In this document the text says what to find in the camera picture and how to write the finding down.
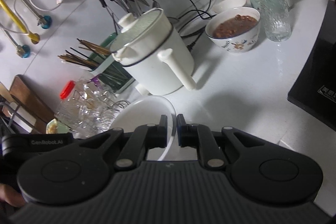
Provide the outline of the person's left hand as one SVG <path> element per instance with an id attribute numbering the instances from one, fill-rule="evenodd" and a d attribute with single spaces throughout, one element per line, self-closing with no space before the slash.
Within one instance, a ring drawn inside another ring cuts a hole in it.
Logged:
<path id="1" fill-rule="evenodd" d="M 22 207 L 26 203 L 20 193 L 6 184 L 0 185 L 0 199 L 13 207 Z"/>

